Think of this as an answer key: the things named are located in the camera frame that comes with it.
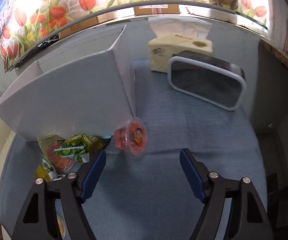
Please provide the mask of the dark red jelly cup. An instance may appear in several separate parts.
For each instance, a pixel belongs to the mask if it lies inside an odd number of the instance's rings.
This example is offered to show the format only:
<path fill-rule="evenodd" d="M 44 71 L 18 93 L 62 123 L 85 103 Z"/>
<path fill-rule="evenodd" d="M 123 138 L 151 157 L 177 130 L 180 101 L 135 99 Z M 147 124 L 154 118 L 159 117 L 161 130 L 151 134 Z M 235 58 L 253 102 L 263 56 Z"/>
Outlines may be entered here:
<path fill-rule="evenodd" d="M 60 144 L 58 142 L 51 144 L 47 148 L 46 157 L 51 162 L 51 164 L 55 167 L 56 171 L 59 173 L 68 172 L 74 165 L 74 161 L 66 158 L 62 158 L 55 154 L 55 150 L 60 148 Z"/>

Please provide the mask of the yellow lidded jelly cup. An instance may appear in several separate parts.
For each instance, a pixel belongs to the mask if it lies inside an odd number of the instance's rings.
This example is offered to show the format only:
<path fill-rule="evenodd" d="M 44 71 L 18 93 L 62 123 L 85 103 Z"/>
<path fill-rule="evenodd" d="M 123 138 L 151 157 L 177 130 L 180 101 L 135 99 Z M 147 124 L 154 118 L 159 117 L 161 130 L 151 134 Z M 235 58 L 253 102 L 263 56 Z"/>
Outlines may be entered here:
<path fill-rule="evenodd" d="M 34 179 L 42 178 L 46 182 L 62 180 L 64 177 L 65 175 L 59 174 L 55 170 L 55 167 L 44 156 L 42 157 L 41 164 L 39 164 L 34 173 Z"/>

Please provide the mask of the white cardboard box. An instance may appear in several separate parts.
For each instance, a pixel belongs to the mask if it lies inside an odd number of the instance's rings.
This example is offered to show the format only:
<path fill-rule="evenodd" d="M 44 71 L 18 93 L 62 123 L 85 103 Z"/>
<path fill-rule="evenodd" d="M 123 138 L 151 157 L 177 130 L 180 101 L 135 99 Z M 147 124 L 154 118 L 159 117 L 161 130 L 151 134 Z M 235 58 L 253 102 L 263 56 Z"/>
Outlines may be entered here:
<path fill-rule="evenodd" d="M 24 141 L 113 135 L 136 115 L 128 27 L 68 42 L 34 61 L 0 98 L 1 119 Z"/>

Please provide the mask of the brown cardboard box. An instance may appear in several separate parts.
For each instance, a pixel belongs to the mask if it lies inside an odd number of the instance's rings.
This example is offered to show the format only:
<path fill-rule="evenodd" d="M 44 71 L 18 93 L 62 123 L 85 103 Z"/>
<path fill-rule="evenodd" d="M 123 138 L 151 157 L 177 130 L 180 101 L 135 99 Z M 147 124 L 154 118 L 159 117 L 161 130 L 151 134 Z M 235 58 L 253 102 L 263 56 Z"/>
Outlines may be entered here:
<path fill-rule="evenodd" d="M 156 14 L 180 14 L 177 4 L 156 4 L 134 7 L 135 16 Z"/>

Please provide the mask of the beige tissue box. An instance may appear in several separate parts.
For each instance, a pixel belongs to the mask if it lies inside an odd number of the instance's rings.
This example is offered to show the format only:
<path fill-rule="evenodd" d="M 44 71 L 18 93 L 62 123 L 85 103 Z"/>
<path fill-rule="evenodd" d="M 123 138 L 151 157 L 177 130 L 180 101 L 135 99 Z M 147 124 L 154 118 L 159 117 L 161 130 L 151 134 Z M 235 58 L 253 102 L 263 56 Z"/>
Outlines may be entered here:
<path fill-rule="evenodd" d="M 212 24 L 195 17 L 155 16 L 148 24 L 156 38 L 148 41 L 148 56 L 153 72 L 168 72 L 171 57 L 193 51 L 204 55 L 213 52 L 212 42 L 207 39 Z"/>

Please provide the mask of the green pea snack packet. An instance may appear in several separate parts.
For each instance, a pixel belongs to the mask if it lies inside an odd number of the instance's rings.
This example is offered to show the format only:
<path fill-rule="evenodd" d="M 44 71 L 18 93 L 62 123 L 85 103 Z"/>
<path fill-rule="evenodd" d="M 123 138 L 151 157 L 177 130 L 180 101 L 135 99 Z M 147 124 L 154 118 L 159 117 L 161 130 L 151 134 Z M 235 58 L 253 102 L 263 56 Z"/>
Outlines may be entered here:
<path fill-rule="evenodd" d="M 77 163 L 87 163 L 95 152 L 105 149 L 111 141 L 111 136 L 95 136 L 88 134 L 75 134 L 66 139 L 58 135 L 48 135 L 37 139 L 39 146 L 46 156 L 47 148 L 58 142 L 60 148 L 55 154 Z"/>

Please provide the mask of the blue tablecloth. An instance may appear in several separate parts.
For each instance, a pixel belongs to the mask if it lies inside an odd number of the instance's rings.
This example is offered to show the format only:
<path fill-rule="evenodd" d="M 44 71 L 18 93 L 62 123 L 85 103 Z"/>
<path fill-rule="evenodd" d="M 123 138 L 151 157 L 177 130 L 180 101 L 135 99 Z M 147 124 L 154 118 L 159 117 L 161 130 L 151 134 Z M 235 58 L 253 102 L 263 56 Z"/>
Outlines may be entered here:
<path fill-rule="evenodd" d="M 251 178 L 267 207 L 265 169 L 242 107 L 225 111 L 170 87 L 165 74 L 135 61 L 137 116 L 148 130 L 145 154 L 123 154 L 111 142 L 92 197 L 83 204 L 97 239 L 189 239 L 203 209 L 181 168 L 179 153 L 224 178 Z M 41 163 L 36 142 L 14 138 L 0 178 L 0 221 L 11 237 Z"/>

